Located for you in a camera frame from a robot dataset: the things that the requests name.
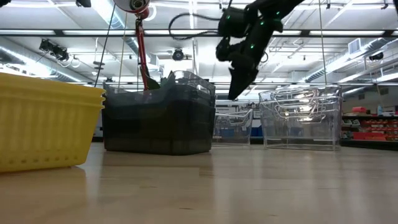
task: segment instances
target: plastic bin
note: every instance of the plastic bin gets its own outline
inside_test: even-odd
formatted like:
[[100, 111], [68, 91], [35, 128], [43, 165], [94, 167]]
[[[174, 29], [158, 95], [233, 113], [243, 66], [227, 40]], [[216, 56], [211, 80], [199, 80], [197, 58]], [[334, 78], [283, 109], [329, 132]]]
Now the plastic bin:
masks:
[[0, 73], [0, 172], [84, 163], [103, 92]]
[[193, 73], [178, 71], [158, 90], [130, 93], [104, 87], [106, 150], [189, 155], [211, 149], [214, 85]]
[[259, 95], [266, 148], [340, 149], [340, 86], [286, 88]]
[[216, 114], [213, 133], [214, 146], [250, 145], [253, 110]]

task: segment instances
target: ceiling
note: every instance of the ceiling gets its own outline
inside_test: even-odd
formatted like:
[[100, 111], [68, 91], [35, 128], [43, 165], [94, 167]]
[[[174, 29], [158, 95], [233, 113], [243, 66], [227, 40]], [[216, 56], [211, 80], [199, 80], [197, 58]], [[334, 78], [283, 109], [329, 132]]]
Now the ceiling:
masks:
[[[152, 0], [150, 8], [150, 20], [144, 21], [145, 29], [166, 29], [170, 20], [177, 14], [189, 12], [190, 3], [193, 3], [193, 11], [210, 17], [220, 17], [222, 12], [219, 8], [219, 0]], [[0, 9], [0, 29], [107, 29], [113, 5], [111, 0], [91, 1], [92, 8], [74, 6], [74, 0], [13, 0], [12, 5]], [[233, 6], [244, 7], [250, 3], [248, 0], [234, 0]], [[398, 28], [397, 14], [393, 7], [382, 10], [383, 0], [331, 0], [331, 8], [326, 8], [326, 1], [306, 0], [297, 7], [282, 22], [285, 29], [362, 29], [362, 30], [383, 30]], [[121, 21], [125, 20], [126, 14], [117, 9], [116, 15]], [[135, 17], [127, 15], [127, 28], [135, 28]], [[173, 29], [216, 29], [217, 22], [194, 19], [190, 24], [189, 17], [183, 17], [176, 21]], [[98, 38], [98, 48], [95, 50], [96, 38], [93, 37], [51, 37], [53, 43], [66, 47], [71, 55], [80, 60], [74, 60], [65, 72], [71, 71], [79, 74], [87, 80], [94, 80], [93, 72], [95, 60], [99, 61], [103, 51], [105, 38]], [[0, 46], [5, 41], [11, 41], [29, 52], [42, 55], [39, 50], [41, 37], [0, 37]], [[348, 50], [348, 44], [354, 38], [273, 38], [267, 49], [269, 60], [261, 65], [256, 82], [299, 82], [303, 77], [315, 68], [322, 67], [323, 61], [336, 58], [339, 54]], [[215, 47], [220, 41], [219, 37], [197, 37], [197, 63], [198, 74], [203, 78], [209, 78], [211, 82], [230, 82], [229, 63], [218, 62], [215, 57]], [[120, 37], [110, 37], [106, 43], [104, 70], [101, 71], [100, 80], [105, 77], [112, 77], [118, 81], [121, 75], [123, 82], [134, 82], [137, 80], [137, 57], [127, 45], [123, 46]], [[159, 59], [158, 65], [163, 68], [163, 73], [168, 74], [169, 70], [192, 70], [193, 54], [192, 40], [177, 41], [171, 37], [146, 37], [146, 51], [150, 55], [156, 55]], [[383, 49], [385, 53], [384, 62], [396, 58], [396, 44], [388, 45]], [[189, 55], [189, 60], [174, 62], [170, 59], [170, 53], [175, 48], [183, 49]], [[60, 67], [50, 55], [45, 58], [53, 62], [52, 67]], [[365, 70], [363, 58], [356, 58], [352, 62], [334, 70], [326, 77], [329, 82], [337, 82], [344, 77]], [[154, 72], [155, 79], [161, 77], [160, 72]], [[324, 82], [325, 78], [320, 77], [313, 82]], [[257, 86], [255, 90], [247, 90], [243, 95], [256, 94], [264, 89], [275, 88], [276, 86]], [[218, 86], [218, 93], [223, 93], [223, 87]]]

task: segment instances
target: wooden floor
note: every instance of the wooden floor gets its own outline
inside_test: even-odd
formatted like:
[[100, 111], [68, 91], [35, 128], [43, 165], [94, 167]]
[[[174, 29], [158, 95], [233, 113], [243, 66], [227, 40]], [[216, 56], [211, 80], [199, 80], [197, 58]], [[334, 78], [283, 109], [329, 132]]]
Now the wooden floor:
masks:
[[106, 152], [79, 167], [0, 175], [0, 223], [397, 223], [398, 152], [214, 148]]

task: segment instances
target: yellow basket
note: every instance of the yellow basket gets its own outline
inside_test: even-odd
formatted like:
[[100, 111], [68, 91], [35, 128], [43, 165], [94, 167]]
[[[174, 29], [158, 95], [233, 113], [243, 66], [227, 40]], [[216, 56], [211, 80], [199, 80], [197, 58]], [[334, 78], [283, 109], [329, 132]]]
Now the yellow basket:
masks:
[[0, 172], [82, 164], [103, 89], [0, 73]]

